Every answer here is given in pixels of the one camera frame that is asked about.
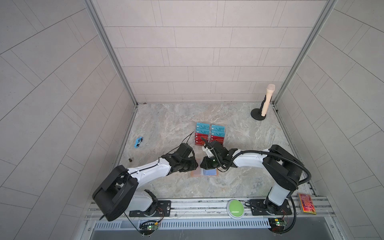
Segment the red box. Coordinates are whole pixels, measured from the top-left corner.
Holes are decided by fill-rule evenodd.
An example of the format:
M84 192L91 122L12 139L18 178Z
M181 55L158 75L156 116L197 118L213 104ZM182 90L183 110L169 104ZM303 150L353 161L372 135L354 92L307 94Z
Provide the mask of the red box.
M221 144L224 144L224 138L223 137L218 137L218 136L210 136L209 138L209 142L213 142L213 141L218 141L219 143Z

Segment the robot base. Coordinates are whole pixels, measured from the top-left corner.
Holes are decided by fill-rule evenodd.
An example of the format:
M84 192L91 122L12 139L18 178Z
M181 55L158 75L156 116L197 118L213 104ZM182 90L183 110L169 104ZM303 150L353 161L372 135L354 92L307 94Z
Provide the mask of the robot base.
M250 199L249 203L254 206L260 206L260 209L257 209L255 207L251 207L252 215L253 216L260 216L260 215L271 215L266 210L262 209L262 205L264 204L265 199ZM281 206L281 214L283 214L283 210L286 213L286 215L292 215L291 205L289 205L288 200L285 199L282 206Z
M264 120L266 115L263 117L262 116L262 110L260 108L255 108L251 111L251 117L253 117L256 120Z
M164 211L164 217L170 216L170 201L169 200L159 200L156 208L161 208ZM155 211L155 213L152 216L147 216L142 211L130 211L129 216L130 217L162 217L163 215L160 214L158 211Z

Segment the marble floor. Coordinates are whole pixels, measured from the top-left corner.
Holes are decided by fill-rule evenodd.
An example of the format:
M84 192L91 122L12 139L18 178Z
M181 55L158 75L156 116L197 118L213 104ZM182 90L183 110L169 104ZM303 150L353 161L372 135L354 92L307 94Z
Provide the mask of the marble floor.
M292 150L273 110L270 108L263 121L250 116L254 103L194 103L194 104L141 104L135 116L120 164L137 167L152 161L171 149L195 130L196 122L226 127L224 147L242 150L263 150L278 144L288 152ZM134 148L136 138L143 142ZM189 144L196 158L205 153ZM244 197L266 196L274 181L267 170L255 167L230 168L217 176L191 177L190 172L175 172L161 177L138 190L149 189L158 198L179 197ZM302 184L299 191L310 193L309 185Z

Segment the blue toy car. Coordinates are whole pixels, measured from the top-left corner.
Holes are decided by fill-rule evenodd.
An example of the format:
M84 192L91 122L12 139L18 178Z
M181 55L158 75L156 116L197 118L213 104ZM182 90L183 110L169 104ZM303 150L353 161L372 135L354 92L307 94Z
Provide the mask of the blue toy car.
M140 143L143 141L143 137L139 137L136 139L135 142L135 148L138 148L140 146Z

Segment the white wall tile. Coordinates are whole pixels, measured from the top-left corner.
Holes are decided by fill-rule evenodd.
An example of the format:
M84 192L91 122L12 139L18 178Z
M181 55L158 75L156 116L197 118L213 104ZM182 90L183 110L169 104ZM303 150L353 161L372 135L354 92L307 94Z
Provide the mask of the white wall tile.
M0 119L35 87L0 57Z
M263 66L292 66L300 48L270 48Z
M2 1L0 22L0 53L37 33L12 0Z
M1 185L3 185L3 183L8 178L8 176L11 175L15 167L16 165L0 160L0 184Z
M175 28L178 48L229 48L232 28Z
M268 54L269 48L263 48L263 51L260 55L260 59L257 63L258 66L263 66L265 62L266 55Z
M0 203L3 204L27 207L31 209L35 205L38 198L39 197L36 195L0 187Z
M174 28L120 27L127 48L174 48Z
M163 26L163 19L161 17L160 4L158 0L151 0L153 15L155 16L156 26Z
M315 163L313 162L313 159L311 157L311 154L308 152L307 147L305 146L303 140L300 137L300 134L298 131L293 132L291 134L292 142L295 145L298 153L299 153L299 160L304 163L305 167L310 171L312 174L312 182L317 182L322 179L322 176L317 169Z
M372 120L332 79L324 84L316 97L347 138L372 123Z
M212 66L214 49L168 48L168 57L171 66Z
M227 1L223 26L271 26L278 1Z
M311 125L325 113L323 106L319 103L304 82L299 84L297 90L293 94L293 97L296 99Z
M117 26L104 27L105 32L107 33L108 39L111 41L111 45L114 48L126 48L127 46L124 43L122 38L120 28Z
M223 26L225 1L217 1L216 26Z
M188 82L187 67L149 67L153 82Z
M281 96L281 101L284 103L284 106L290 116L293 116L293 114L299 108L299 104L297 104L290 91L285 90L284 94Z
M384 188L382 186L374 187L365 191L355 193L355 196L361 204L362 208L364 209L365 213L371 220L377 233L380 235L381 238L383 238L384 229L382 227L382 224L380 223L380 217L377 213L377 210L384 207L384 205L382 203L378 203L376 199L380 199L380 197L384 196Z
M356 64L339 82L339 86L381 129L384 129L382 81Z
M57 223L49 237L49 239L53 240L65 240L70 239L76 224L78 222L79 218L67 216L67 215L60 215L59 220L57 220Z
M37 32L43 31L44 27L37 19L36 15L29 8L27 3L24 0L13 0L18 9L23 13L23 15L28 19L32 26L36 29Z
M97 0L107 26L156 26L151 1Z
M327 153L323 143L317 136L304 113L300 113L293 122L313 159L318 159Z
M308 56L336 83L353 67L355 61L318 36Z
M48 239L78 178L60 164L15 239Z
M210 82L174 82L173 87L175 94L209 94L211 92Z
M79 130L79 126L60 112L3 186L40 195Z
M316 84L324 76L325 72L309 56L305 56L297 75L305 82L310 90L313 90Z
M193 67L195 82L231 82L235 67Z
M349 184L349 187L353 193L356 193L380 185L379 180L375 176L370 176Z
M130 83L147 82L143 67L122 67L122 70Z
M80 12L73 14L71 18L86 43L96 37L97 31L87 10L83 9Z
M0 121L0 159L18 164L71 95L54 74L35 88Z
M41 79L29 68L22 60L18 58L11 50L0 55L7 61L16 71L18 71L33 86L37 87L41 83Z
M368 127L356 133L353 137L349 138L348 140L353 146L355 146L380 131L381 129L375 123L372 123Z
M331 118L328 118L316 129L316 133L347 183L373 175L367 164Z
M106 144L111 145L123 113L124 112L116 104L100 134L101 139L104 140Z
M265 94L266 93L266 88L268 87L269 84L274 84L275 85L275 93L277 93L279 91L281 83L257 82L252 93Z
M147 103L182 102L181 94L146 94Z
M164 66L160 48L118 48L123 66Z
M85 121L105 88L106 86L99 74L93 71L69 99L67 105Z
M281 48L301 48L312 28L287 28L283 40L279 47Z
M259 94L228 93L223 94L222 102L256 102Z
M384 31L384 17L381 14L383 11L384 5L380 0L356 0L346 14Z
M250 86L250 82L217 83L215 93L248 93Z
M287 1L279 1L279 4L277 5L277 9L275 11L275 15L273 16L271 26L276 27L279 24L281 14L283 13L286 2Z
M78 173L81 173L84 166L81 165L80 163L76 162L75 160L73 160L72 158L68 157L67 155L65 155L62 159L62 161L60 162L62 165L66 166L66 167L69 167L70 169L78 172Z
M0 230L2 238L14 239L31 209L0 204Z
M221 94L183 94L183 102L220 102Z
M284 104L282 101L279 101L277 103L277 109L279 110L279 115L282 117L284 121L284 125L288 131L288 134L292 134L296 131L296 126L293 123L291 117L289 116Z
M72 18L71 17L66 18L66 19L64 19L64 21L68 24L68 26L72 30L74 36L79 41L80 45L84 46L86 44L86 42L84 41L83 36L80 34L80 32L77 29L77 27L76 27L75 23L73 22Z
M272 82L279 67L241 67L239 82Z
M85 207L85 203L91 193L93 184L96 180L98 172L100 171L106 154L107 151L96 143L83 171L81 172L79 180L77 181L67 201L67 204L77 207Z
M286 28L233 28L231 48L278 48L285 30Z
M329 161L320 166L319 171L348 226L370 224L367 215L343 179L335 163Z
M76 0L25 0L45 28L84 9L84 4Z
M109 113L111 113L123 90L124 86L120 77L116 75L99 99L100 103Z
M159 1L164 26L216 26L217 1Z
M329 153L326 153L323 156L321 156L319 159L315 160L314 162L317 167L320 167L321 165L323 165L324 163L330 160L331 160L331 156L329 155Z
M278 26L312 27L325 1L287 1Z
M361 25L362 22L333 10L321 29L320 36L343 50Z
M380 79L384 79L384 33L370 28L349 53L349 56Z
M169 94L168 83L132 83L137 94Z
M363 25L359 28L356 34L352 37L352 39L348 42L348 44L343 49L345 54L349 54L352 49L356 46L356 44L360 41L360 39L364 36L364 34L368 31L370 26L363 23Z
M102 112L97 107L93 108L68 149L67 156L85 165L106 121Z
M90 41L56 69L55 74L75 93L102 60L96 44Z
M219 66L257 66L262 48L221 48Z
M12 51L41 79L45 79L79 49L80 44L70 27L61 21L25 40Z
M369 168L373 171L381 183L384 183L384 173L381 164L381 148L383 141L384 132L380 131L355 146L355 149L368 164Z

